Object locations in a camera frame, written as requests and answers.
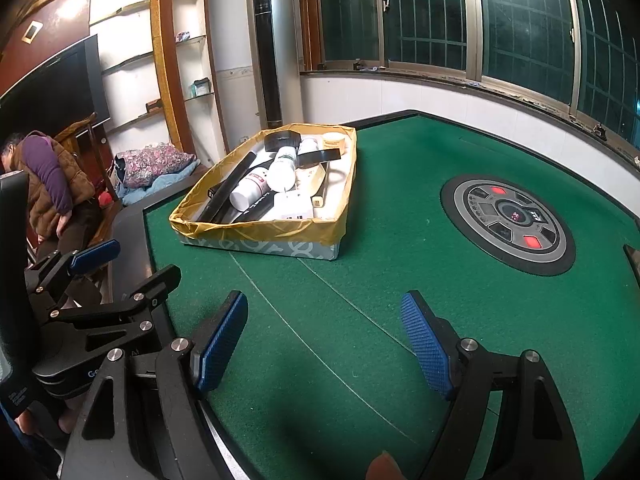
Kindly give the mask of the black marker white tip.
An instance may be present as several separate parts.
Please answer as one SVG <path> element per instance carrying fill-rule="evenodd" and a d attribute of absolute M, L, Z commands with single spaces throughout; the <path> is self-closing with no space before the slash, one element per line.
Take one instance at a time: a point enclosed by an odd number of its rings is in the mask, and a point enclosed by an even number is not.
<path fill-rule="evenodd" d="M 317 150 L 306 153 L 298 153 L 296 158 L 296 166 L 298 168 L 308 168 L 325 162 L 333 162 L 342 158 L 339 148 L 327 148 L 326 150 Z"/>

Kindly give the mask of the white bottle red label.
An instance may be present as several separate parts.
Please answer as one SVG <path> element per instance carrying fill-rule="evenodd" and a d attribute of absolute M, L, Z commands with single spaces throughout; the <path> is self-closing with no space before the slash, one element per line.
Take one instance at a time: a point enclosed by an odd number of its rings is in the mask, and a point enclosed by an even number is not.
<path fill-rule="evenodd" d="M 237 211 L 247 211 L 250 206 L 270 191 L 267 177 L 268 170 L 266 168 L 252 168 L 230 193 L 231 206 Z"/>

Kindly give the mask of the white wall shelf unit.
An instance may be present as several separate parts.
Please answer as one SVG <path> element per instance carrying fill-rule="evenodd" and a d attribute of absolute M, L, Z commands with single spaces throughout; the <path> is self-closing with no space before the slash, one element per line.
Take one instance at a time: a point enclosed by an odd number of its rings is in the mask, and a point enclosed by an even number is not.
<path fill-rule="evenodd" d="M 208 0 L 90 0 L 113 153 L 170 142 L 212 166 L 227 153 Z"/>

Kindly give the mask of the person in brown vest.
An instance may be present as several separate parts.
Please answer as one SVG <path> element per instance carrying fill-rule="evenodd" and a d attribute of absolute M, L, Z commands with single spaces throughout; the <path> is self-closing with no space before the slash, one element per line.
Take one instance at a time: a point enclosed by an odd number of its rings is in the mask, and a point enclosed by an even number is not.
<path fill-rule="evenodd" d="M 103 212 L 91 180 L 62 144 L 36 130 L 13 133 L 2 142 L 1 162 L 5 172 L 28 175 L 27 219 L 39 258 L 89 246 Z"/>

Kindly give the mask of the silver tower air conditioner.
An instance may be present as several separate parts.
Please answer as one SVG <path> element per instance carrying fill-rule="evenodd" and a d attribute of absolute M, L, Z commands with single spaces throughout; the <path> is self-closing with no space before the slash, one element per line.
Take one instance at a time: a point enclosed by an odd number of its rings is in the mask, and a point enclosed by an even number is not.
<path fill-rule="evenodd" d="M 246 0 L 246 10 L 260 126 L 302 122 L 295 0 Z"/>

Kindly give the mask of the round table centre control panel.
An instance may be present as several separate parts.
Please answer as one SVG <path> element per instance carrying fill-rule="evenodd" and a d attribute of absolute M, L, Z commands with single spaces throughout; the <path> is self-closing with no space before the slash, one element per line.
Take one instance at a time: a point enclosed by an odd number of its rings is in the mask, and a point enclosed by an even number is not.
<path fill-rule="evenodd" d="M 533 192 L 487 174 L 460 174 L 440 189 L 451 223 L 483 252 L 515 270 L 561 275 L 576 260 L 566 222 Z"/>

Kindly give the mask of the black marker beige cap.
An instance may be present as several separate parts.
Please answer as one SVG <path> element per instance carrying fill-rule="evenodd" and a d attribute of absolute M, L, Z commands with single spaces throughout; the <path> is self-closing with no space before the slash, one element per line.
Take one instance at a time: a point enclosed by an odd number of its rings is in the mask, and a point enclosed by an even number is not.
<path fill-rule="evenodd" d="M 321 168 L 323 170 L 322 181 L 320 182 L 317 191 L 314 192 L 314 195 L 311 197 L 312 206 L 318 209 L 322 208 L 326 202 L 326 189 L 329 185 L 330 163 L 322 162 Z"/>

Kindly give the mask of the black marker purple cap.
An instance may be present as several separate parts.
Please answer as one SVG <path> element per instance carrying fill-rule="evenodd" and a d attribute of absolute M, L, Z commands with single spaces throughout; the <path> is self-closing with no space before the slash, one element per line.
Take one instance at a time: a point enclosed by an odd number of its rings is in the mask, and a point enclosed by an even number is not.
<path fill-rule="evenodd" d="M 234 223 L 262 220 L 262 217 L 273 208 L 276 195 L 277 193 L 274 191 L 267 192 L 259 200 L 256 200 L 252 206 L 249 206 L 246 211 L 239 214 L 234 219 Z"/>

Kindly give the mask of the window with metal grille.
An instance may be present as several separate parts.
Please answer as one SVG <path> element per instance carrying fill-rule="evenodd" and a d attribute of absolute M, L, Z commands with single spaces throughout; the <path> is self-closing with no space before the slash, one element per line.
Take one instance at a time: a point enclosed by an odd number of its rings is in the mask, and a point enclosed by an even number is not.
<path fill-rule="evenodd" d="M 639 0 L 299 0 L 306 70 L 480 87 L 639 142 Z"/>

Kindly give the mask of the white USB power adapter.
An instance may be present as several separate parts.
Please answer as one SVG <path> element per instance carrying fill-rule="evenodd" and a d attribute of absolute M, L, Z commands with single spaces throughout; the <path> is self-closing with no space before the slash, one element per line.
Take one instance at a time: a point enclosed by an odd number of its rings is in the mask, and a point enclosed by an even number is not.
<path fill-rule="evenodd" d="M 306 193 L 288 191 L 273 196 L 273 206 L 262 221 L 308 220 L 314 218 L 314 206 Z"/>

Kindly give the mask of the black flat screen television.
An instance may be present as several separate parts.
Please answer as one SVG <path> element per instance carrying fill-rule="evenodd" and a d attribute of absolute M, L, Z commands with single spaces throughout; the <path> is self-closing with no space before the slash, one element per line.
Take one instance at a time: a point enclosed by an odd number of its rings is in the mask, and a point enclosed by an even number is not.
<path fill-rule="evenodd" d="M 89 116 L 98 125 L 111 118 L 96 35 L 52 55 L 1 96 L 2 136 L 32 130 L 56 136 Z"/>

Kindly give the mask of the floral and blue cloth pile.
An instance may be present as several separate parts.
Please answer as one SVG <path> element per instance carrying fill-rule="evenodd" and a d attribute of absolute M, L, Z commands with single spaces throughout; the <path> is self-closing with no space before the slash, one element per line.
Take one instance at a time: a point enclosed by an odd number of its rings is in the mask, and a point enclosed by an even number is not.
<path fill-rule="evenodd" d="M 195 154 L 170 143 L 119 152 L 113 162 L 116 194 L 125 207 L 184 180 L 200 164 Z"/>

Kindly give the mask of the black electrical tape roll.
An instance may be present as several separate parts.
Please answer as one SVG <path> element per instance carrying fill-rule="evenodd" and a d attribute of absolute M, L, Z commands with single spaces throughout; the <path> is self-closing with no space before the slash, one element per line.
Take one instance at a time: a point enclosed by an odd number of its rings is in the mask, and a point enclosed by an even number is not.
<path fill-rule="evenodd" d="M 302 136 L 292 130 L 273 131 L 265 136 L 264 149 L 268 153 L 275 153 L 280 148 L 294 148 L 297 150 Z"/>

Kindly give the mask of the gold lined cardboard box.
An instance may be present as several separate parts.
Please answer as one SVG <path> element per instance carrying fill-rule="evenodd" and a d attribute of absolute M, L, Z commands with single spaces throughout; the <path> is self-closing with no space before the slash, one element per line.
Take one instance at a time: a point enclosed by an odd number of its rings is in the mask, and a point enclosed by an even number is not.
<path fill-rule="evenodd" d="M 267 134 L 281 130 L 296 131 L 302 136 L 302 142 L 296 150 L 297 154 L 324 150 L 321 138 L 327 132 L 341 132 L 347 136 L 346 153 L 340 160 L 330 162 L 326 202 L 322 208 L 314 208 L 314 218 L 234 223 L 234 219 L 242 212 L 234 209 L 228 200 L 213 223 L 197 222 L 196 218 L 204 209 L 209 197 L 216 192 L 218 185 L 226 180 L 232 169 L 248 152 L 256 154 L 248 172 L 255 167 L 264 167 L 269 171 L 277 152 L 266 152 L 264 139 Z M 333 260 L 337 256 L 340 241 L 346 233 L 349 195 L 352 190 L 356 160 L 357 133 L 350 127 L 289 124 L 277 129 L 262 130 L 224 156 L 201 177 L 201 180 L 191 188 L 171 213 L 170 225 L 187 245 Z M 306 193 L 311 198 L 322 181 L 321 165 L 308 168 L 296 166 L 295 173 L 296 182 L 291 191 Z"/>

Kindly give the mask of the black plastic sectioned tray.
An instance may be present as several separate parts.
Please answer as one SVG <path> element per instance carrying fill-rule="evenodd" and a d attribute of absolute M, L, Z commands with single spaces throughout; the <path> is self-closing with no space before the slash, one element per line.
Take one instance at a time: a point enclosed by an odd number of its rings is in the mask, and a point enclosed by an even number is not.
<path fill-rule="evenodd" d="M 216 188 L 216 192 L 209 197 L 207 204 L 204 209 L 196 218 L 197 222 L 205 222 L 205 223 L 213 223 L 214 219 L 219 211 L 221 211 L 222 206 L 228 202 L 229 196 L 231 192 L 235 189 L 238 183 L 242 180 L 252 163 L 256 158 L 256 154 L 254 152 L 248 152 L 243 159 L 236 164 L 236 166 L 232 169 L 228 177 L 224 182 L 221 182 Z"/>

